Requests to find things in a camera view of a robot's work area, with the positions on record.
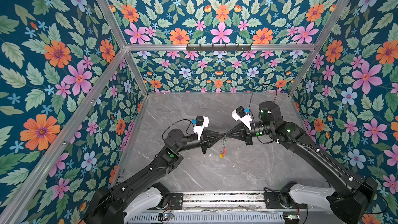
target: orange flower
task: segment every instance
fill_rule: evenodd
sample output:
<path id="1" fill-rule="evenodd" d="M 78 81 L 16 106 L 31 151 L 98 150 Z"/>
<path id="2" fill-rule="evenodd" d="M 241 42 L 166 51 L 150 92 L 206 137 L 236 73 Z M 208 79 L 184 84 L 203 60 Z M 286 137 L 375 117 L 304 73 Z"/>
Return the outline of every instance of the orange flower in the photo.
<path id="1" fill-rule="evenodd" d="M 152 80 L 151 82 L 152 87 L 154 88 L 161 88 L 162 87 L 162 83 L 158 80 Z"/>
<path id="2" fill-rule="evenodd" d="M 305 15 L 307 17 L 307 21 L 314 22 L 316 19 L 320 18 L 321 14 L 325 10 L 323 7 L 324 7 L 323 4 L 321 4 L 321 5 L 316 4 L 316 5 L 314 5 L 314 7 L 311 7 L 308 10 L 307 14 Z"/>
<path id="3" fill-rule="evenodd" d="M 176 28 L 176 30 L 172 30 L 170 34 L 170 41 L 173 41 L 173 44 L 188 44 L 189 36 L 186 30 Z"/>
<path id="4" fill-rule="evenodd" d="M 57 120 L 50 116 L 47 119 L 47 115 L 38 114 L 36 115 L 36 121 L 32 118 L 28 119 L 24 124 L 28 130 L 21 132 L 21 141 L 28 141 L 25 144 L 29 150 L 36 149 L 39 146 L 39 151 L 45 150 L 49 147 L 49 143 L 52 144 L 54 139 L 57 137 L 55 133 L 59 133 L 59 124 L 56 124 Z"/>
<path id="5" fill-rule="evenodd" d="M 279 87 L 279 88 L 285 87 L 286 83 L 287 83 L 287 80 L 281 79 L 281 80 L 276 82 L 276 87 Z"/>
<path id="6" fill-rule="evenodd" d="M 236 5 L 234 8 L 235 12 L 241 12 L 242 11 L 242 7 L 240 5 Z"/>
<path id="7" fill-rule="evenodd" d="M 142 101 L 138 103 L 137 112 L 140 112 L 140 111 L 141 111 L 141 107 L 142 107 Z"/>
<path id="8" fill-rule="evenodd" d="M 102 40 L 99 50 L 102 52 L 102 58 L 108 63 L 113 60 L 115 56 L 115 51 L 113 50 L 113 45 L 108 40 Z"/>
<path id="9" fill-rule="evenodd" d="M 397 122 L 391 123 L 391 130 L 395 131 L 393 136 L 395 137 L 396 140 L 398 140 L 398 123 Z"/>
<path id="10" fill-rule="evenodd" d="M 383 43 L 383 47 L 379 47 L 377 50 L 378 55 L 376 55 L 376 60 L 380 60 L 380 64 L 391 64 L 394 59 L 398 59 L 398 40 L 393 40 L 392 42 L 387 41 Z"/>
<path id="11" fill-rule="evenodd" d="M 204 10 L 205 12 L 211 12 L 211 6 L 210 5 L 206 6 Z"/>
<path id="12" fill-rule="evenodd" d="M 113 167 L 113 169 L 111 171 L 111 177 L 109 178 L 109 183 L 112 183 L 113 177 L 115 176 L 116 171 L 117 171 L 117 165 L 115 165 L 115 167 Z"/>
<path id="13" fill-rule="evenodd" d="M 273 36 L 272 30 L 268 30 L 268 28 L 263 28 L 263 30 L 257 30 L 256 35 L 253 36 L 254 44 L 269 44 L 272 40 Z"/>
<path id="14" fill-rule="evenodd" d="M 65 47 L 65 43 L 57 42 L 55 40 L 51 41 L 51 46 L 46 45 L 44 49 L 47 51 L 44 56 L 47 60 L 50 60 L 50 64 L 54 67 L 63 68 L 64 65 L 68 65 L 72 57 L 70 56 L 70 50 Z"/>
<path id="15" fill-rule="evenodd" d="M 125 19 L 128 19 L 130 22 L 137 22 L 140 15 L 137 13 L 137 9 L 135 7 L 131 7 L 131 5 L 123 5 L 122 6 L 122 14 Z"/>
<path id="16" fill-rule="evenodd" d="M 323 127 L 324 127 L 324 126 L 325 126 L 325 124 L 323 123 L 322 119 L 317 118 L 317 119 L 314 121 L 314 127 L 315 127 L 315 130 L 316 130 L 317 132 L 323 131 Z"/>
<path id="17" fill-rule="evenodd" d="M 87 202 L 83 202 L 82 205 L 80 205 L 80 207 L 79 207 L 79 211 L 80 212 L 84 211 L 86 209 L 86 206 L 87 206 Z"/>
<path id="18" fill-rule="evenodd" d="M 119 121 L 117 122 L 117 125 L 116 125 L 116 133 L 118 135 L 122 135 L 125 127 L 126 127 L 126 121 L 124 121 L 124 119 L 122 119 L 122 118 L 119 119 Z"/>
<path id="19" fill-rule="evenodd" d="M 375 218 L 373 214 L 364 214 L 362 221 L 365 224 L 381 224 L 379 219 Z"/>
<path id="20" fill-rule="evenodd" d="M 297 111 L 300 111 L 300 106 L 297 102 L 295 102 L 295 106 L 296 106 Z"/>
<path id="21" fill-rule="evenodd" d="M 328 46 L 328 50 L 326 51 L 326 60 L 328 62 L 335 62 L 336 60 L 340 59 L 341 52 L 343 52 L 343 43 L 340 40 L 335 40 Z"/>
<path id="22" fill-rule="evenodd" d="M 216 18 L 220 20 L 220 22 L 224 22 L 228 18 L 229 10 L 226 5 L 220 5 L 216 10 Z"/>
<path id="23" fill-rule="evenodd" d="M 222 87 L 222 84 L 223 84 L 222 80 L 216 80 L 216 82 L 214 82 L 214 86 L 218 88 Z"/>

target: light blue flower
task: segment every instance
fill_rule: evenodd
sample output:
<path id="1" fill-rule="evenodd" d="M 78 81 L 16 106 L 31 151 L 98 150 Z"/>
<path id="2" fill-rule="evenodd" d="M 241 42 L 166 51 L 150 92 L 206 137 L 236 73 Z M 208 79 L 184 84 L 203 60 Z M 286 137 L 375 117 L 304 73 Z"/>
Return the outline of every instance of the light blue flower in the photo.
<path id="1" fill-rule="evenodd" d="M 18 153 L 19 150 L 23 150 L 23 142 L 18 143 L 18 141 L 15 140 L 14 144 L 14 146 L 10 147 L 10 150 L 14 150 L 14 153 Z"/>
<path id="2" fill-rule="evenodd" d="M 27 34 L 27 35 L 29 35 L 29 37 L 30 38 L 32 38 L 32 37 L 35 37 L 36 36 L 36 34 L 35 34 L 35 30 L 30 30 L 28 27 L 26 27 L 26 32 L 25 32 L 25 34 Z"/>
<path id="3" fill-rule="evenodd" d="M 44 91 L 48 92 L 48 95 L 51 95 L 54 93 L 54 87 L 51 87 L 50 85 L 47 88 L 44 88 Z"/>
<path id="4" fill-rule="evenodd" d="M 72 215 L 72 209 L 67 210 L 67 214 L 64 216 L 64 218 L 69 219 L 69 217 Z"/>
<path id="5" fill-rule="evenodd" d="M 11 104 L 15 104 L 15 102 L 19 103 L 20 101 L 18 99 L 20 99 L 21 96 L 17 96 L 15 93 L 12 94 L 11 96 L 8 96 L 7 99 L 11 100 Z"/>
<path id="6" fill-rule="evenodd" d="M 52 109 L 50 109 L 50 108 L 51 108 L 51 105 L 48 105 L 48 106 L 42 105 L 42 106 L 43 106 L 43 108 L 44 108 L 44 110 L 41 111 L 42 113 L 46 113 L 46 115 L 48 115 L 49 112 L 52 112 Z"/>

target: floral wallpaper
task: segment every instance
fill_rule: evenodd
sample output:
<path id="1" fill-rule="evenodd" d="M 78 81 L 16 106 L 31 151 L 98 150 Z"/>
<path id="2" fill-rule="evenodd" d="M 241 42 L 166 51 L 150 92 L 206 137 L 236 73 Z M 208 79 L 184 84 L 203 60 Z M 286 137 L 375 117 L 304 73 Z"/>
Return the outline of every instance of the floral wallpaper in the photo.
<path id="1" fill-rule="evenodd" d="M 119 48 L 95 0 L 0 3 L 7 9 L 0 13 L 3 211 Z M 112 181 L 141 101 L 126 66 L 119 66 L 20 223 L 75 223 L 92 191 Z"/>
<path id="2" fill-rule="evenodd" d="M 132 44 L 311 43 L 337 0 L 109 0 Z M 336 27 L 334 33 L 340 34 Z"/>
<path id="3" fill-rule="evenodd" d="M 347 168 L 378 182 L 384 214 L 396 223 L 398 192 L 398 0 L 351 0 L 294 93 L 312 139 Z M 368 212 L 386 207 L 375 196 Z"/>

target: teal wallpaper background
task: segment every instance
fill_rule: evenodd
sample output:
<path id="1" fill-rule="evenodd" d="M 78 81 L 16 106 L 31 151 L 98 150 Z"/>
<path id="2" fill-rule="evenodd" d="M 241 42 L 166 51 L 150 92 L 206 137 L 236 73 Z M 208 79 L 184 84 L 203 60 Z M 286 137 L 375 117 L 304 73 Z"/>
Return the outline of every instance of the teal wallpaper background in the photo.
<path id="1" fill-rule="evenodd" d="M 396 223 L 398 192 L 398 0 L 351 0 L 295 93 L 312 139 L 347 168 L 378 182 L 384 214 Z M 375 196 L 368 212 L 385 202 Z"/>
<path id="2" fill-rule="evenodd" d="M 95 0 L 0 3 L 3 211 L 119 48 Z M 141 98 L 123 61 L 20 223 L 78 221 L 113 180 Z"/>

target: green leaf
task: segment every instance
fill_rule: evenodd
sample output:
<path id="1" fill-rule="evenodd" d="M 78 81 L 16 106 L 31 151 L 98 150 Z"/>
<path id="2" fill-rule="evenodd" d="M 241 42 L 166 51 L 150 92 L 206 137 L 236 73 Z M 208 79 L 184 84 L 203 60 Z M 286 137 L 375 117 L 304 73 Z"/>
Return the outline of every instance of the green leaf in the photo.
<path id="1" fill-rule="evenodd" d="M 25 58 L 23 57 L 23 52 L 18 45 L 11 42 L 3 42 L 1 50 L 10 62 L 14 62 L 20 69 L 22 68 Z"/>

